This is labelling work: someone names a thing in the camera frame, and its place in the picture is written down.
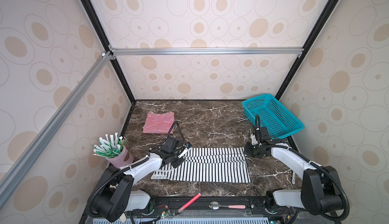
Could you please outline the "red white striped tank top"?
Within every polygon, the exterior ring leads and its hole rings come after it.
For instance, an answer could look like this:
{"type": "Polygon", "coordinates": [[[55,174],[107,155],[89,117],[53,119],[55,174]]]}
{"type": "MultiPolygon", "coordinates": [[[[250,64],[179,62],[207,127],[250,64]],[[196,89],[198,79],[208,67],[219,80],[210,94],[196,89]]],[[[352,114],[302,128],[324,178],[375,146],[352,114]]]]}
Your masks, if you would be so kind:
{"type": "Polygon", "coordinates": [[[167,134],[174,121],[174,112],[168,112],[164,114],[149,112],[146,117],[145,125],[143,126],[143,133],[167,134]]]}

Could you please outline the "black white striped tank top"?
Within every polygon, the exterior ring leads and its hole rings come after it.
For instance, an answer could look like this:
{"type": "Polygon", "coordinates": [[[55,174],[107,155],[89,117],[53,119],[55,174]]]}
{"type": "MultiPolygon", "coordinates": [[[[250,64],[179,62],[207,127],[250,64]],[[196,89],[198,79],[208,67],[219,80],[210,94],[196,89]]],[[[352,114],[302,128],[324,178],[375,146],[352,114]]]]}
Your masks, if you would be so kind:
{"type": "Polygon", "coordinates": [[[244,148],[193,148],[177,168],[155,171],[153,180],[250,183],[244,148]]]}

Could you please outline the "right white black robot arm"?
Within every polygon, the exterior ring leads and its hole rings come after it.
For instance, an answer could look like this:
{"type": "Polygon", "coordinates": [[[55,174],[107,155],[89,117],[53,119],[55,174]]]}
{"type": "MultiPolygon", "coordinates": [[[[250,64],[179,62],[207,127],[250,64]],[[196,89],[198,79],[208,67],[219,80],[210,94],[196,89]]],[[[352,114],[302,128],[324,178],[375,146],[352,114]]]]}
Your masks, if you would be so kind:
{"type": "Polygon", "coordinates": [[[311,215],[321,215],[333,222],[345,220],[350,213],[350,203],[337,171],[322,166],[279,138],[272,138],[268,129],[255,116],[252,141],[245,145],[245,154],[254,158],[273,157],[288,166],[302,180],[299,190],[279,189],[268,191],[264,205],[269,212],[287,206],[304,210],[311,215]]]}

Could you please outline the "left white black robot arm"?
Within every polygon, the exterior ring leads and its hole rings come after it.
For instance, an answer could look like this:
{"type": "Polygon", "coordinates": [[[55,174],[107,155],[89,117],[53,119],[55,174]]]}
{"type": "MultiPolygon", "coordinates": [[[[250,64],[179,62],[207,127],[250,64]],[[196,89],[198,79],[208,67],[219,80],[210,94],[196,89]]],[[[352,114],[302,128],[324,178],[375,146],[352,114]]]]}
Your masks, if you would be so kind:
{"type": "Polygon", "coordinates": [[[150,149],[144,158],[121,168],[111,165],[104,171],[88,199],[87,215],[91,218],[105,218],[110,222],[116,221],[130,210],[129,203],[135,202],[135,196],[131,192],[136,183],[161,167],[178,168],[190,148],[191,144],[185,140],[179,122],[174,121],[165,139],[150,149]]]}

